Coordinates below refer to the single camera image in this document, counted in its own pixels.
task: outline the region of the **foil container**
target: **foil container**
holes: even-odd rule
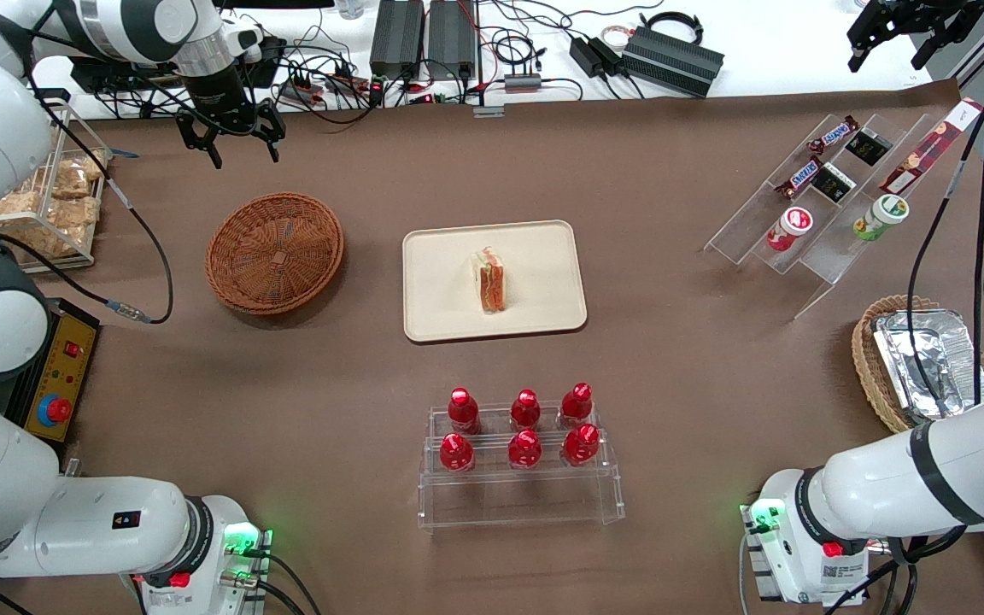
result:
[[[964,319],[950,310],[915,310],[913,328],[916,353],[910,344],[905,310],[883,314],[871,322],[872,336],[899,407],[914,425],[967,412],[974,406],[974,346]],[[932,392],[917,370],[918,360],[933,385]],[[984,371],[979,386],[984,401]]]

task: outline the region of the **red button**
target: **red button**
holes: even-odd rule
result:
[[[840,557],[845,555],[845,549],[837,542],[827,542],[823,545],[823,553],[827,557]]]
[[[63,421],[71,418],[71,402],[63,400],[62,397],[57,398],[57,400],[52,400],[48,404],[48,420],[51,423],[63,423]]]

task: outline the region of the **beige tray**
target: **beige tray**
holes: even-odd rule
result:
[[[507,310],[485,314],[469,255],[491,246]],[[575,234],[563,220],[413,231],[401,245],[405,335],[413,342],[574,330],[587,322]]]

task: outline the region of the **control box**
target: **control box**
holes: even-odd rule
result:
[[[436,81],[477,77],[472,0],[432,0],[427,10],[427,73]]]
[[[371,42],[371,73],[387,79],[415,79],[423,52],[423,3],[382,0]]]

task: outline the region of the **power supply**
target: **power supply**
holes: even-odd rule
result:
[[[621,52],[625,69],[634,77],[703,98],[723,66],[723,54],[637,27]]]
[[[372,73],[387,79],[418,77],[423,16],[420,0],[382,0],[371,43]]]
[[[427,71],[435,80],[477,77],[472,0],[432,0],[427,10]]]

